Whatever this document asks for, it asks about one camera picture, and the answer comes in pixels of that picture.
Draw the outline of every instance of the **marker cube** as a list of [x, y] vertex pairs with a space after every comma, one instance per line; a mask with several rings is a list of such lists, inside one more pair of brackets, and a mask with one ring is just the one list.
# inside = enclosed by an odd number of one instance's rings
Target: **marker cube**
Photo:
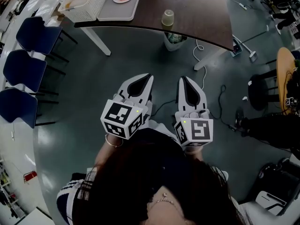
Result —
[[201, 147], [213, 140], [213, 119], [179, 118], [174, 128], [182, 147]]
[[101, 122], [107, 133], [129, 139], [143, 124], [143, 109], [107, 100]]

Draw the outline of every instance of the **white wall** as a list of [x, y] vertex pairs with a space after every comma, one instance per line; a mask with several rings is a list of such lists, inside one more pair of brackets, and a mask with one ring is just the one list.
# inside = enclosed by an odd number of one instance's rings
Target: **white wall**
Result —
[[36, 207], [49, 214], [45, 204], [38, 178], [24, 183], [23, 175], [36, 171], [33, 153], [33, 130], [24, 122], [15, 124], [15, 141], [11, 138], [13, 124], [0, 125], [0, 154], [4, 166], [12, 181], [10, 188], [14, 190], [19, 204], [28, 213]]

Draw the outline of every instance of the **table leg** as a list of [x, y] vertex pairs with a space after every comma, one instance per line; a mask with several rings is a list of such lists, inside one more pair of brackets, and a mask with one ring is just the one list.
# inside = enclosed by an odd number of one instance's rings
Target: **table leg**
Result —
[[223, 53], [225, 53], [227, 50], [224, 48], [219, 48], [217, 51], [210, 52], [208, 55], [206, 55], [203, 59], [201, 59], [200, 62], [198, 62], [194, 66], [194, 70], [198, 71], [201, 68], [203, 68], [205, 65], [208, 65], [211, 61], [216, 59], [217, 57], [221, 56]]
[[98, 37], [95, 31], [92, 28], [81, 28], [82, 31], [104, 52], [106, 56], [111, 55], [111, 51], [107, 48], [107, 46], [102, 42], [102, 40]]

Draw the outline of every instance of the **red object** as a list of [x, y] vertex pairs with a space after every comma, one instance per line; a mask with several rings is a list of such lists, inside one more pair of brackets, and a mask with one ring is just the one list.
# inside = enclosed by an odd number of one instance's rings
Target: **red object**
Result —
[[30, 179], [33, 179], [33, 178], [36, 177], [36, 176], [37, 176], [37, 172], [36, 172], [36, 171], [32, 171], [32, 172], [30, 172], [30, 173], [24, 175], [24, 180], [25, 180], [26, 182], [28, 182]]

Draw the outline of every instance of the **white tray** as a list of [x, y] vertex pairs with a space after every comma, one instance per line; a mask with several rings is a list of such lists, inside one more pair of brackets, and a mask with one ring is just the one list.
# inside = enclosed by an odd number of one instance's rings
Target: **white tray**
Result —
[[99, 21], [131, 21], [135, 16], [135, 10], [139, 0], [130, 0], [125, 3], [115, 3], [113, 0], [105, 0], [97, 19]]

